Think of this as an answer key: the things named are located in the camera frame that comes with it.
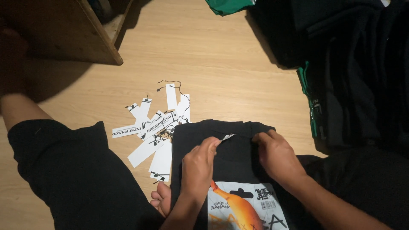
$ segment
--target bare foot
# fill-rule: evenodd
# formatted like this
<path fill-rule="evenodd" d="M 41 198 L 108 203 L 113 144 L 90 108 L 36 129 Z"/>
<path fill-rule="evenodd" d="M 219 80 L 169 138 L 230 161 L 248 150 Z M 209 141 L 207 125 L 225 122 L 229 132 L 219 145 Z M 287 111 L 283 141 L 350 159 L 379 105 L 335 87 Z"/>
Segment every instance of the bare foot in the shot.
<path fill-rule="evenodd" d="M 160 181 L 157 184 L 156 191 L 151 192 L 151 205 L 155 207 L 160 214 L 164 217 L 168 217 L 171 212 L 171 188 L 165 183 Z"/>

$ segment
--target stack of clothes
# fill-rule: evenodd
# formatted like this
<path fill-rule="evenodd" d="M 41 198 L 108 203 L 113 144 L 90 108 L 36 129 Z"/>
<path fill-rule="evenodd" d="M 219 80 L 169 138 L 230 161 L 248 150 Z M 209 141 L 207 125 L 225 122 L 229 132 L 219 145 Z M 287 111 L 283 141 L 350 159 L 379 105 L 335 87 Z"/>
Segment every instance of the stack of clothes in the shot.
<path fill-rule="evenodd" d="M 409 150 L 409 2 L 258 0 L 279 64 L 298 68 L 317 149 Z"/>

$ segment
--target person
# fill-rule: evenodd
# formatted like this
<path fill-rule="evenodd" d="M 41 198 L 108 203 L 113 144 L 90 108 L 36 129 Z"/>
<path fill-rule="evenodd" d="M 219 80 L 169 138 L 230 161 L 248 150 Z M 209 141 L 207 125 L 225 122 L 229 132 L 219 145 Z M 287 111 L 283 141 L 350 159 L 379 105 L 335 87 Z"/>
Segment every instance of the person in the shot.
<path fill-rule="evenodd" d="M 19 174 L 49 206 L 55 228 L 193 229 L 211 184 L 213 158 L 220 140 L 207 138 L 183 158 L 181 193 L 172 210 L 171 191 L 163 182 L 159 182 L 157 190 L 151 193 L 153 200 L 149 203 L 132 173 L 108 148 L 102 122 L 71 130 L 54 121 L 25 95 L 21 63 L 27 42 L 10 28 L 3 26 L 0 30 L 0 102 L 8 139 Z M 260 163 L 267 174 L 301 202 L 323 228 L 390 229 L 322 187 L 304 169 L 288 142 L 274 130 L 258 133 L 253 142 L 259 145 Z M 388 224 L 404 229 L 407 223 L 402 220 L 408 219 L 408 203 L 398 207 L 392 196 L 402 198 L 409 191 L 408 163 L 407 159 L 396 155 L 392 158 L 400 163 L 397 174 L 406 172 L 402 175 L 406 181 L 401 177 L 392 193 L 382 190 L 392 205 L 392 208 L 385 207 L 385 212 L 393 213 L 394 208 L 401 212 L 399 218 L 387 217 L 385 221 L 392 218 L 394 222 Z M 396 183 L 397 174 L 380 173 L 390 176 L 390 181 Z M 372 176 L 385 178 L 366 175 L 365 180 L 371 181 Z M 365 194 L 373 196 L 371 194 L 375 193 L 368 190 Z"/>

